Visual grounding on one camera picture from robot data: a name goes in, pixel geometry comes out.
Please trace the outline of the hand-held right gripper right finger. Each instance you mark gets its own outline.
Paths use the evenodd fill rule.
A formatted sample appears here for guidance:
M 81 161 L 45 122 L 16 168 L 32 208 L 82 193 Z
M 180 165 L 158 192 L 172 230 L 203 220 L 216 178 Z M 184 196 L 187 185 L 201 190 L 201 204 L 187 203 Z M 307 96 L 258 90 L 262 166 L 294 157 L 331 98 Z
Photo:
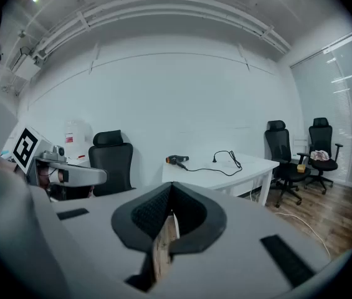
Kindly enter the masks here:
M 169 272 L 150 291 L 157 299 L 269 299 L 291 285 L 261 243 L 279 235 L 314 272 L 330 261 L 323 246 L 258 203 L 204 187 L 190 189 L 226 213 L 223 234 L 204 252 L 176 255 Z

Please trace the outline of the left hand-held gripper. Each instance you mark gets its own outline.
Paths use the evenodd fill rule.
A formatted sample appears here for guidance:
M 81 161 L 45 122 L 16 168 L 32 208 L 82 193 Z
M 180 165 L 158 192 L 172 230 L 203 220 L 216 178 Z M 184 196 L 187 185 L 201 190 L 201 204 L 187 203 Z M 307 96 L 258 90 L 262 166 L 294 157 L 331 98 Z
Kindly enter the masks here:
M 60 186 L 96 186 L 107 181 L 107 172 L 67 163 L 62 146 L 53 145 L 35 129 L 26 126 L 16 140 L 12 157 L 22 170 L 26 181 L 33 186 L 39 185 L 40 167 L 61 169 L 64 182 Z

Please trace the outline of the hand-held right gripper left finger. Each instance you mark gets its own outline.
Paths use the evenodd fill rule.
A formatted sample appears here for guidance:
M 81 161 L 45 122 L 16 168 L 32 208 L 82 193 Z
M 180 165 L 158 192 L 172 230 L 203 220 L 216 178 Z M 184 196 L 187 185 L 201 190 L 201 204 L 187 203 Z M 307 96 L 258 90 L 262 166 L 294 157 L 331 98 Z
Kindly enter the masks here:
M 83 299 L 173 299 L 172 285 L 154 285 L 153 249 L 171 210 L 172 185 L 53 202 L 55 236 L 72 263 L 73 285 Z

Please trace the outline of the person's left forearm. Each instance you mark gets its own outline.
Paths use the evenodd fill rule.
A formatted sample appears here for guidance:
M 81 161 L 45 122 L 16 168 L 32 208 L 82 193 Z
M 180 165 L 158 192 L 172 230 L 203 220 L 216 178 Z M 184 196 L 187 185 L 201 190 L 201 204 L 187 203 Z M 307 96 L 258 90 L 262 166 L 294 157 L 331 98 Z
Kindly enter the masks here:
M 17 164 L 6 159 L 0 158 L 0 168 L 14 172 L 16 170 Z

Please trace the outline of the black hair dryer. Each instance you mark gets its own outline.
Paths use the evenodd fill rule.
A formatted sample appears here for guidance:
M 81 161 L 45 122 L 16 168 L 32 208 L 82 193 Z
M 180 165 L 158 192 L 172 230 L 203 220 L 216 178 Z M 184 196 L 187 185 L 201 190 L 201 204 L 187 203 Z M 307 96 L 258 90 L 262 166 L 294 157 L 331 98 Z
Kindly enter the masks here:
M 166 163 L 179 166 L 182 169 L 188 170 L 187 167 L 183 164 L 185 161 L 188 161 L 188 156 L 179 156 L 179 155 L 171 155 L 166 158 Z

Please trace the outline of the person's left hand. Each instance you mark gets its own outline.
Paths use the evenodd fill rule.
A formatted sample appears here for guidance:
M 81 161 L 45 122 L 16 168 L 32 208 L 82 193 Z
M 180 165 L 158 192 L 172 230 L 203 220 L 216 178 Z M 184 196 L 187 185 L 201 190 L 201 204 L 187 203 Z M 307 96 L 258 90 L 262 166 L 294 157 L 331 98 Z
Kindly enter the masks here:
M 52 184 L 64 182 L 64 174 L 61 169 L 52 167 L 40 167 L 37 170 L 39 186 L 47 190 Z

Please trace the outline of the black mesh office chair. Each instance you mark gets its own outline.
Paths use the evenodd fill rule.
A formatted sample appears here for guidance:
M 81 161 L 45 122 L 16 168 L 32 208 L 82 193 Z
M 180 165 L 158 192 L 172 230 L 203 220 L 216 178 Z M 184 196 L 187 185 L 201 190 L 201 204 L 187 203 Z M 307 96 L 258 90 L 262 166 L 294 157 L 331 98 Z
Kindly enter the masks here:
M 95 186 L 95 196 L 107 196 L 132 190 L 130 169 L 133 146 L 125 143 L 120 130 L 97 133 L 88 150 L 90 166 L 107 173 L 107 181 Z
M 333 187 L 333 181 L 325 178 L 323 175 L 326 172 L 331 172 L 338 169 L 338 163 L 336 161 L 338 159 L 339 150 L 343 147 L 343 145 L 335 143 L 336 155 L 332 157 L 331 147 L 333 128 L 325 117 L 314 118 L 313 124 L 309 127 L 308 132 L 310 135 L 310 144 L 309 152 L 305 155 L 305 157 L 307 158 L 307 166 L 317 171 L 317 174 L 311 174 L 308 176 L 311 180 L 305 183 L 305 189 L 310 184 L 320 183 L 322 186 L 321 193 L 325 195 L 327 192 L 325 182 L 330 183 L 330 187 Z M 310 153 L 314 150 L 326 151 L 329 154 L 330 159 L 328 161 L 313 161 L 310 159 Z
M 297 165 L 304 164 L 303 161 L 306 158 L 306 153 L 298 153 L 300 157 L 298 164 L 292 162 L 290 134 L 282 120 L 268 122 L 265 139 L 270 149 L 272 161 L 279 163 L 273 171 L 274 184 L 270 186 L 270 189 L 280 191 L 275 207 L 280 207 L 283 195 L 286 192 L 297 198 L 296 205 L 299 206 L 302 203 L 302 198 L 297 194 L 299 187 L 296 183 L 303 182 L 311 175 L 311 170 L 307 167 L 304 173 L 297 171 Z

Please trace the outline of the white container red label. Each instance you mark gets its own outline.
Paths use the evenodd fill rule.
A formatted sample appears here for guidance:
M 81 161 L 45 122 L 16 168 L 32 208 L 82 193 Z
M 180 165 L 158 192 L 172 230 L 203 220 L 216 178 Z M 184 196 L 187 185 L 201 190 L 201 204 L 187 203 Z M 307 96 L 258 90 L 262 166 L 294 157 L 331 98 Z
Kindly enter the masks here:
M 68 120 L 64 126 L 65 155 L 68 159 L 85 158 L 92 145 L 93 131 L 83 120 Z

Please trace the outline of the white ceiling junction box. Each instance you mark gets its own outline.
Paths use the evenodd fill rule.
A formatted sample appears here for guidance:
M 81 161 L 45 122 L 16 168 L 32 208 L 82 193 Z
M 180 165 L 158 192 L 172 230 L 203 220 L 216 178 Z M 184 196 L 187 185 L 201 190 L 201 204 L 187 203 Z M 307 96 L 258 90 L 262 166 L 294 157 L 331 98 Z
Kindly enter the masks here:
M 40 67 L 35 64 L 35 60 L 26 54 L 22 54 L 11 69 L 14 75 L 27 81 L 30 81 L 39 71 Z

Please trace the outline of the crumpled pink cloth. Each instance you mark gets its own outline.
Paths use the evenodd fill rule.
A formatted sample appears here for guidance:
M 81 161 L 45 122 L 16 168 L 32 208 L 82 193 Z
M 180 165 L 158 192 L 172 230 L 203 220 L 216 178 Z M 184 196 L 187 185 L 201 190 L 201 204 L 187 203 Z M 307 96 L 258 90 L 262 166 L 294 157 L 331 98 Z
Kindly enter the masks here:
M 326 151 L 314 150 L 310 153 L 310 159 L 313 161 L 328 161 L 330 157 Z

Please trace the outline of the white window blinds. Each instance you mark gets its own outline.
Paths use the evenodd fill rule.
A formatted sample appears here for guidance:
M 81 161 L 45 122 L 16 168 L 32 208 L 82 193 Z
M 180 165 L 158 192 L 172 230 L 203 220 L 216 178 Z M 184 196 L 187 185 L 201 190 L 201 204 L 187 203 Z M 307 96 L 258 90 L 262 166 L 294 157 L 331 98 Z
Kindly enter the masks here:
M 352 34 L 291 67 L 305 128 L 326 118 L 333 128 L 331 179 L 352 185 Z

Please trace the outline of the white ceiling pipe run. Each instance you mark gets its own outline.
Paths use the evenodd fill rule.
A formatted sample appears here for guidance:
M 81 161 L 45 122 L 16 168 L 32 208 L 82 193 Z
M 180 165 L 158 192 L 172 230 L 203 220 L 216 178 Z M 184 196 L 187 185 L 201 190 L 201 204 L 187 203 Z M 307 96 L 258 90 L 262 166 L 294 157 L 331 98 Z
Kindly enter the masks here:
M 148 16 L 189 16 L 227 24 L 268 43 L 281 54 L 291 45 L 274 26 L 234 6 L 216 0 L 113 0 L 79 10 L 60 22 L 34 47 L 32 57 L 44 60 L 68 41 L 105 24 Z

